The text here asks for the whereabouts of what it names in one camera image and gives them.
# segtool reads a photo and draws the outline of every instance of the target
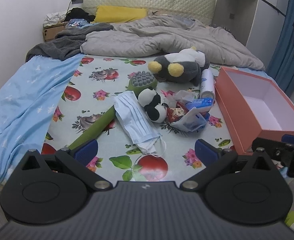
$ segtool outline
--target stuffed penguin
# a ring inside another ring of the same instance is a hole
[[[165,120],[167,115],[165,104],[160,104],[160,95],[152,87],[140,92],[138,102],[152,122],[162,123]]]
[[[148,69],[157,73],[160,78],[176,83],[192,82],[198,86],[201,79],[201,68],[209,66],[205,54],[196,51],[195,47],[183,49],[179,53],[171,53],[155,58],[148,63]]]

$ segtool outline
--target face mask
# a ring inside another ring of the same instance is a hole
[[[114,107],[117,119],[133,143],[144,154],[154,154],[156,152],[154,144],[161,134],[147,118],[134,92],[126,91],[116,96]]]

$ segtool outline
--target open cardboard box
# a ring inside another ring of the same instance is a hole
[[[238,154],[251,155],[254,139],[294,135],[294,104],[273,81],[221,67],[216,100]]]

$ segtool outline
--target curtain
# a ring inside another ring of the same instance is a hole
[[[266,73],[291,96],[294,91],[294,0],[288,1],[287,13],[278,44]]]

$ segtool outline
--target floral tablecloth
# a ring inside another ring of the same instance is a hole
[[[154,58],[85,56],[56,108],[42,153],[54,153],[77,139],[113,105],[113,98],[126,90],[131,75],[148,71],[148,62]],[[210,65],[210,69],[218,76],[219,66]],[[179,90],[192,91],[195,98],[199,97],[199,87],[191,83],[176,84],[159,78],[158,82],[156,91],[163,99]],[[233,147],[217,103],[209,113],[205,128],[196,132],[181,132],[168,121],[155,124],[167,144],[167,150],[159,158],[143,155],[114,120],[97,138],[98,153],[87,167],[114,185],[119,180],[173,180],[179,185],[205,168],[195,155],[197,139],[202,138],[217,148]]]

